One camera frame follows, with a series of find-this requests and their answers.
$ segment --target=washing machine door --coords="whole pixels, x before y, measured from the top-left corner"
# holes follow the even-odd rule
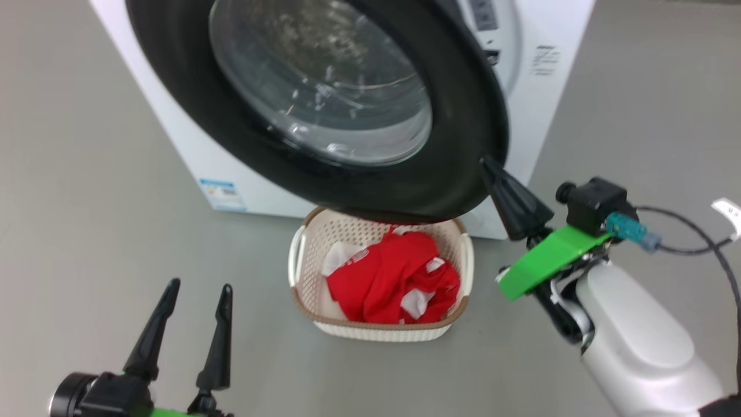
[[[153,69],[236,158],[372,220],[458,217],[504,163],[505,100],[476,40],[430,0],[127,0]]]

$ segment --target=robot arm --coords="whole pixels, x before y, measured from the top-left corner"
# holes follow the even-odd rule
[[[739,396],[723,398],[685,329],[608,261],[622,239],[648,252],[662,247],[637,222],[624,188],[600,178],[562,185],[556,199],[568,206],[568,225],[554,231],[545,226],[553,212],[526,187],[490,160],[482,168],[510,239],[527,238],[530,249],[500,273],[499,288],[511,301],[533,295],[564,339],[581,345],[582,363],[621,416],[741,416]],[[723,262],[720,245],[706,240]]]
[[[621,416],[700,416],[724,396],[682,325],[621,268],[590,268],[576,296],[593,326],[582,363]]]

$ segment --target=concrete floor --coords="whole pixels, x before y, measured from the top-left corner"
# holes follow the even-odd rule
[[[602,175],[634,202],[712,233],[741,202],[741,7],[598,2],[534,175]],[[196,390],[224,282],[234,285],[237,416],[604,416],[614,413],[534,301],[497,269],[522,247],[476,241],[471,304],[438,341],[331,338],[296,311],[285,258],[298,220],[212,211],[83,0],[0,3],[0,401],[40,416],[69,372],[118,370],[167,281],[183,280],[155,384],[160,407]],[[558,208],[557,219],[564,211]],[[677,245],[698,245],[646,217]],[[739,246],[727,249],[741,273]],[[615,254],[695,337],[734,390],[734,306],[712,257]]]

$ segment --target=woven plastic basket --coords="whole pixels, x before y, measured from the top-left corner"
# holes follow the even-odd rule
[[[355,245],[372,244],[381,240],[389,225],[362,220],[324,208],[312,211],[304,225],[296,231],[288,253],[288,281],[299,309],[323,332],[343,338],[365,341],[414,342],[429,341],[447,332],[463,313],[473,284],[473,245],[463,225],[457,220],[409,226],[432,236],[438,250],[448,259],[461,278],[456,303],[447,318],[432,324],[370,324],[337,320],[322,315],[320,306],[324,292],[320,290],[322,265],[335,242]]]

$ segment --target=green mount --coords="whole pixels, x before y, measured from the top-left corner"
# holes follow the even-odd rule
[[[499,288],[514,301],[609,237],[593,237],[573,226],[553,231],[510,267],[499,281]]]
[[[155,408],[149,417],[193,417],[191,414],[183,413],[175,410],[163,410]]]

